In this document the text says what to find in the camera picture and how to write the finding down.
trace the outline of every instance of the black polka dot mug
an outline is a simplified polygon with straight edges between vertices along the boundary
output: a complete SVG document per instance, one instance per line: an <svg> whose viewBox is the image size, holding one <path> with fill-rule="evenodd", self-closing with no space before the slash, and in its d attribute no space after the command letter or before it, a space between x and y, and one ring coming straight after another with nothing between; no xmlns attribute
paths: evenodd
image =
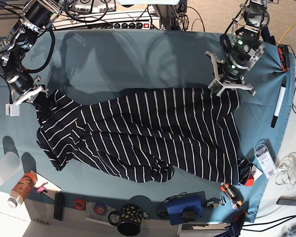
<svg viewBox="0 0 296 237"><path fill-rule="evenodd" d="M118 222L111 220L112 215L118 215ZM124 205L121 211L112 211L109 214L109 223L117 226L118 232L124 236L136 236L140 232L143 211L134 204Z"/></svg>

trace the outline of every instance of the navy striped garment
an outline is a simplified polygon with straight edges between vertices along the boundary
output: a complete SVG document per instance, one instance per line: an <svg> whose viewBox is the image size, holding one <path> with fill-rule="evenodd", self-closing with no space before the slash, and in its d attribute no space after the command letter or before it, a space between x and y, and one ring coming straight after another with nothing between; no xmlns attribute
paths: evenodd
<svg viewBox="0 0 296 237"><path fill-rule="evenodd" d="M239 105L236 90L217 97L202 88L140 89L90 106L57 90L49 114L37 110L37 143L58 171L76 159L135 182L166 182L176 166L239 185L252 166L237 157Z"/></svg>

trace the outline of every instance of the teal fabric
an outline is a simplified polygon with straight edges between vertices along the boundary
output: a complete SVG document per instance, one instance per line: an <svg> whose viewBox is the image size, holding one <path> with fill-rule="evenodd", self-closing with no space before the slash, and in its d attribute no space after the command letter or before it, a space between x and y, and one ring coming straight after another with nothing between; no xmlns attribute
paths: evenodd
<svg viewBox="0 0 296 237"><path fill-rule="evenodd" d="M81 104L116 98L118 92L125 88L209 84L213 79L213 70L210 59L204 53L209 50L222 58L219 34L88 30L56 32L55 35L53 57L48 67L40 73L42 83L51 92L59 89ZM48 55L49 47L50 37L46 33L26 54L24 66L29 69L40 67ZM263 142L276 157L294 96L294 62L291 56L291 70L274 76L274 71L281 70L277 47L266 44L264 55L251 71L246 72L246 81L254 86L257 94L252 97L240 91L241 106L234 113L241 136L240 156L254 158L254 147ZM287 76L287 90L276 127L271 128L284 76ZM0 78L0 159L4 152L13 150L14 141L24 171L36 169L58 185L66 195L67 207L73 207L75 198L102 201L115 208L131 201L142 207L150 218L157 218L155 209L158 203L169 196L201 191L205 193L206 199L222 196L219 183L203 180L179 169L176 169L170 181L162 184L138 184L112 177L75 160L70 161L63 171L57 172L36 145L38 123L34 107L22 104L21 115L10 118L4 116L4 104L7 102L8 91ZM10 192L22 174L23 170L18 171L0 186L0 191ZM254 221L266 184L267 179L261 176L253 187L237 187L244 197L243 209L248 210L247 221ZM34 191L28 198L53 204L53 200L42 194L37 195ZM215 210L206 210L199 221L228 222L237 214L228 203Z"/></svg>

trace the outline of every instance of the plastic cup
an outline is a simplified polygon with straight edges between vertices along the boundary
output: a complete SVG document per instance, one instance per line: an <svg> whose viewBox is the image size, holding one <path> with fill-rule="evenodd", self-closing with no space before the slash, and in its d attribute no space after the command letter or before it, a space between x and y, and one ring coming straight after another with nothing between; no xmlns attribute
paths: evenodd
<svg viewBox="0 0 296 237"><path fill-rule="evenodd" d="M0 160L0 186L21 168L21 159L13 152L7 152Z"/></svg>

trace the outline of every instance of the white marker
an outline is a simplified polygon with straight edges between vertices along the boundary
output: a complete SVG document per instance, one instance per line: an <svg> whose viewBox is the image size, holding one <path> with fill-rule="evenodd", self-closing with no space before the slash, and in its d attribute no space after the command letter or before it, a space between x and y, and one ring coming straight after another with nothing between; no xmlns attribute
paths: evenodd
<svg viewBox="0 0 296 237"><path fill-rule="evenodd" d="M284 77L284 79L282 80L280 94L278 95L278 98L277 98L276 107L275 107L274 115L271 122L271 127L275 127L277 118L280 114L284 95L285 95L285 90L286 90L286 77Z"/></svg>

